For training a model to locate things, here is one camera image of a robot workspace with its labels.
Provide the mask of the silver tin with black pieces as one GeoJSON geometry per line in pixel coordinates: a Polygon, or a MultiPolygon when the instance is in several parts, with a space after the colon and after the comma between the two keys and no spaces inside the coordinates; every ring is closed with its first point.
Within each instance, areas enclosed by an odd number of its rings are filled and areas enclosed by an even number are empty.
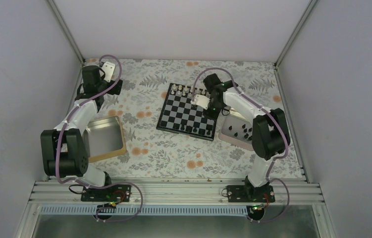
{"type": "Polygon", "coordinates": [[[233,108],[225,116],[219,139],[248,151],[254,151],[252,146],[253,126],[233,108]]]}

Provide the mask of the black chess king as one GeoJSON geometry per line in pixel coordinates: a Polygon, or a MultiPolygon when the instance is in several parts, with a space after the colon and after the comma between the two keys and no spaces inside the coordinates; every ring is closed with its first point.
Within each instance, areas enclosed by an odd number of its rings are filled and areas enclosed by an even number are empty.
{"type": "Polygon", "coordinates": [[[184,130],[185,130],[185,128],[186,128],[186,124],[185,124],[185,123],[182,123],[182,124],[181,124],[181,128],[180,128],[180,129],[181,129],[182,131],[184,131],[184,130]]]}

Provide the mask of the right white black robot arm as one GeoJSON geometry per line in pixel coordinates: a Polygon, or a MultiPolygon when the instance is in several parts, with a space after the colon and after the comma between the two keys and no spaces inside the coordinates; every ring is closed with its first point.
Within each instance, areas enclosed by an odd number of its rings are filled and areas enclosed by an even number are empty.
{"type": "Polygon", "coordinates": [[[282,109],[268,110],[251,99],[232,80],[221,82],[216,74],[203,80],[209,92],[204,97],[204,114],[216,119],[222,109],[229,106],[252,124],[252,148],[258,155],[251,171],[245,177],[238,193],[231,195],[231,202],[262,201],[271,193],[269,174],[279,155],[288,152],[290,144],[288,126],[282,109]]]}

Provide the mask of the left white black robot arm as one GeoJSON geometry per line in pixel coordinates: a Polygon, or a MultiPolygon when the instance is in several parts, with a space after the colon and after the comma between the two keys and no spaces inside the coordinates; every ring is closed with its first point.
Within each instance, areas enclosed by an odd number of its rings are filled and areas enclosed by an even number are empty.
{"type": "Polygon", "coordinates": [[[45,174],[56,177],[59,183],[75,181],[94,188],[94,195],[102,201],[113,196],[114,188],[108,173],[89,165],[83,133],[101,109],[104,95],[120,94],[122,80],[112,79],[115,68],[108,61],[83,67],[83,82],[71,111],[60,124],[40,135],[45,174]]]}

